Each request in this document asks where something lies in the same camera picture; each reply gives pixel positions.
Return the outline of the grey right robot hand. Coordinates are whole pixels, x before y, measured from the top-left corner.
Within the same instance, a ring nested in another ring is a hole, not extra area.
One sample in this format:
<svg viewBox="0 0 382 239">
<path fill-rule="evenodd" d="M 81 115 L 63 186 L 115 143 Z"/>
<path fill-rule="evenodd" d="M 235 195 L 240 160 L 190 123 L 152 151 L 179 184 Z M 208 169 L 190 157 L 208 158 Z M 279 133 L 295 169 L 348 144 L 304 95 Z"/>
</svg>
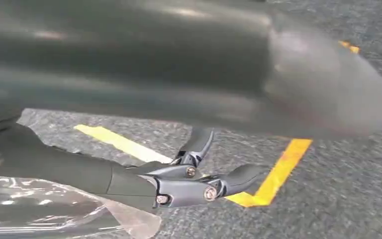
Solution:
<svg viewBox="0 0 382 239">
<path fill-rule="evenodd" d="M 192 126 L 173 162 L 123 166 L 44 144 L 24 109 Z M 196 178 L 224 127 L 289 138 L 382 130 L 382 75 L 321 29 L 250 0 L 0 0 L 0 176 L 145 211 L 245 191 L 261 168 Z"/>
</svg>

